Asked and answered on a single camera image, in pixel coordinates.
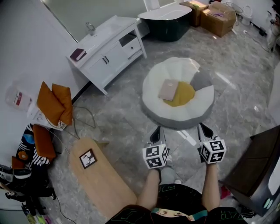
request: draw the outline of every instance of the cardboard box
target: cardboard box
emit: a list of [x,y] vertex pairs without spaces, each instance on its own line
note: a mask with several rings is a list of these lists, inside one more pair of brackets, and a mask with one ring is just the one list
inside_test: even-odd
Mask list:
[[189,1],[189,2],[181,2],[180,5],[184,5],[190,7],[192,9],[192,16],[190,20],[190,24],[192,26],[200,26],[200,15],[201,12],[208,8],[208,5],[205,5],[199,1]]
[[236,21],[235,11],[220,2],[213,2],[201,13],[200,26],[222,37],[232,30]]

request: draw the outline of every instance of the drawer handle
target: drawer handle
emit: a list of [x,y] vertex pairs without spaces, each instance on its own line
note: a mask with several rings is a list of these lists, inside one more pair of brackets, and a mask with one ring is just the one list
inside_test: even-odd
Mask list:
[[[103,61],[105,61],[105,59],[104,59],[104,58],[102,58],[102,59],[103,59]],[[105,61],[105,63],[106,63],[106,64],[108,64],[106,61]]]
[[108,60],[108,58],[105,56],[105,58],[106,58],[106,60],[108,61],[108,63],[110,62],[109,60]]

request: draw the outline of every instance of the bathroom vanity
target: bathroom vanity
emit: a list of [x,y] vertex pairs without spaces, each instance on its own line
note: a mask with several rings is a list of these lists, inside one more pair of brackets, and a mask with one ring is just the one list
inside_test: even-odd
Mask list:
[[[147,58],[136,22],[135,18],[113,16],[67,54],[69,61],[105,95],[104,87],[124,68],[142,54]],[[79,61],[72,60],[70,55],[78,48],[86,55]]]

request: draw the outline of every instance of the drawer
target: drawer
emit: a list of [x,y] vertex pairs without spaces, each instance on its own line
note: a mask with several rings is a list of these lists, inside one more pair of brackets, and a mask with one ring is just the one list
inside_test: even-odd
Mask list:
[[127,57],[131,57],[137,51],[141,49],[140,43],[138,38],[134,38],[132,41],[127,43],[125,46],[122,47],[124,52],[126,53]]

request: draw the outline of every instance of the white box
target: white box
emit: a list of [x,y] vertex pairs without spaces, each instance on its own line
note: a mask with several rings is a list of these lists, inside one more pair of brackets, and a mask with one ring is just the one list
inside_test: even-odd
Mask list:
[[202,142],[200,154],[206,163],[211,164],[221,162],[226,154],[226,150],[224,140],[211,140]]
[[165,166],[167,156],[169,155],[165,144],[143,148],[142,151],[144,161],[149,169]]

